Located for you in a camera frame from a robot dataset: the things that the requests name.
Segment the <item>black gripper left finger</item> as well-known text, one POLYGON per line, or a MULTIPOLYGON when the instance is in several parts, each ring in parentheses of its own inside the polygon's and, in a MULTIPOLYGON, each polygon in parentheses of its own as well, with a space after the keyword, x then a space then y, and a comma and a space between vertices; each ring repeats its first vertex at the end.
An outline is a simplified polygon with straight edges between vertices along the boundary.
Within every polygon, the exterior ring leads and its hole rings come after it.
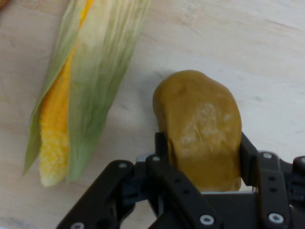
POLYGON ((58 224, 60 229, 118 229, 140 201, 148 201, 153 229, 221 229, 223 221, 202 194, 169 163, 166 139, 143 161, 109 163, 58 224))

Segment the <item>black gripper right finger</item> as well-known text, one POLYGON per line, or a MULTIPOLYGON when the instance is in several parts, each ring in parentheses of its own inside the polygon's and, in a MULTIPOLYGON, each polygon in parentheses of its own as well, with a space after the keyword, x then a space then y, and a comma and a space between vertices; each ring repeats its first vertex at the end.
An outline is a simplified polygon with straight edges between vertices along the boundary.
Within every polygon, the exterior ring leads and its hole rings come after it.
POLYGON ((257 199, 260 229, 305 227, 305 157, 285 162, 270 151, 258 151, 242 134, 242 180, 252 186, 257 199))

